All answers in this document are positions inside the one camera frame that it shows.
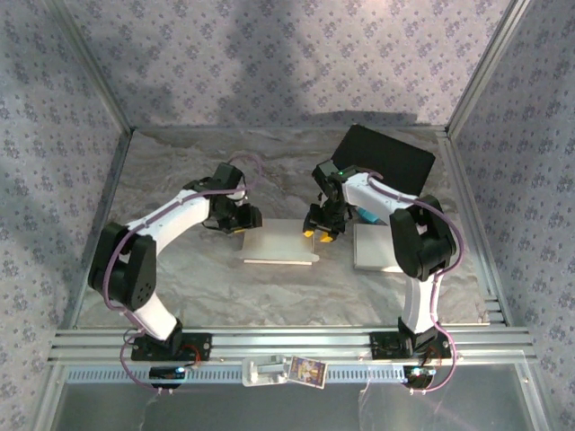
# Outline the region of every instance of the black tablet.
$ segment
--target black tablet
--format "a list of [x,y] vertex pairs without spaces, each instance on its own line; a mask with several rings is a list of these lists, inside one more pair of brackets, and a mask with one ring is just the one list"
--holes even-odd
[[381,173],[383,183],[402,193],[419,196],[435,155],[392,137],[353,125],[332,156],[342,170],[351,165]]

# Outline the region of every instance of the marble surface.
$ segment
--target marble surface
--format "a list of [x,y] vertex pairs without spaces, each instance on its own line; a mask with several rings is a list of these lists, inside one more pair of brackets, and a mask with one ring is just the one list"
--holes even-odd
[[[114,197],[110,220],[126,223],[175,196],[190,180],[210,175],[233,154],[264,161],[264,178],[251,202],[264,217],[303,218],[319,192],[311,176],[328,159],[346,130],[177,130],[135,133]],[[424,193],[439,198],[461,226],[448,177],[431,132],[386,134],[436,154]],[[239,163],[248,180],[255,169]],[[316,242],[320,260],[311,267],[244,264],[234,256],[242,236],[195,226],[159,256],[156,292],[186,326],[395,325],[404,302],[403,275],[353,268],[353,229],[334,243]],[[488,320],[477,276],[467,256],[444,279],[438,307],[443,322]],[[126,327],[102,298],[88,289],[81,327]]]

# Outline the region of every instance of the white robotic arm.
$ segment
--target white robotic arm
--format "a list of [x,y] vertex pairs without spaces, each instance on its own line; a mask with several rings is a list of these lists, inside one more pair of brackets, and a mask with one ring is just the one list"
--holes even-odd
[[[401,194],[387,187],[384,183],[377,182],[380,189],[386,190],[390,195],[401,196]],[[397,209],[405,209],[411,204],[400,201],[399,199],[389,198],[371,187],[368,183],[368,173],[361,172],[349,177],[342,185],[343,196],[345,201],[354,206],[360,207],[375,214],[385,223],[390,223],[390,215]],[[417,199],[416,196],[403,195],[409,200]],[[402,311],[402,322],[407,328],[416,334],[423,333],[434,327],[433,320],[429,313],[431,304],[431,293],[433,290],[433,281],[431,277],[421,281],[417,278],[408,277],[405,292],[405,306]]]
[[418,199],[441,211],[438,201],[404,195],[356,166],[339,171],[331,160],[318,164],[312,175],[326,200],[321,206],[310,206],[304,233],[319,229],[323,231],[322,241],[335,240],[345,232],[349,207],[361,207],[388,223],[398,266],[408,276],[400,331],[408,334],[413,349],[428,342],[436,333],[431,314],[437,308],[434,303],[430,310],[434,284],[429,275],[449,265],[456,244],[443,220],[413,202]]
[[[153,213],[128,223],[128,230],[131,231],[142,224],[147,226],[138,231],[138,234],[152,237],[155,241],[155,255],[157,257],[170,242],[192,226],[201,224],[209,218],[208,198],[194,198],[184,202],[186,198],[197,193],[194,190],[182,190],[174,199],[159,207]],[[180,202],[184,203],[167,213],[157,222],[148,224],[148,220],[153,219],[158,214],[162,214],[166,209]],[[144,328],[146,334],[161,341],[170,337],[177,324],[176,318],[165,308],[155,292],[152,293],[146,303],[132,313],[142,328]]]
[[114,262],[108,296],[127,309],[131,320],[136,320],[146,335],[173,344],[181,324],[155,293],[156,258],[182,233],[207,220],[217,222],[213,229],[226,233],[261,226],[261,213],[246,202],[244,190],[227,195],[217,193],[236,189],[242,178],[237,168],[220,163],[213,177],[187,184],[174,199],[151,214],[127,225],[107,224],[96,248],[89,285],[104,294],[104,275],[111,256],[121,239],[131,235]]

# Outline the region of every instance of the purple floral wallpaper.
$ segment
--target purple floral wallpaper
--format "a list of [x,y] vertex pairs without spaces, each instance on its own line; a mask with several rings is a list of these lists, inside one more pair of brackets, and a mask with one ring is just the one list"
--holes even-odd
[[40,1],[0,2],[0,429],[28,429],[119,139]]
[[575,4],[534,0],[456,143],[516,324],[575,429]]
[[130,124],[446,124],[509,0],[66,0]]

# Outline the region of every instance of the small card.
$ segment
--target small card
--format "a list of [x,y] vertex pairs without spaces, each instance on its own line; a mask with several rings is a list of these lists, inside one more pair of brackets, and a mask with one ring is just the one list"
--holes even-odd
[[313,386],[317,389],[323,389],[325,378],[327,376],[327,364],[313,359],[293,356],[289,366],[287,380],[289,382]]

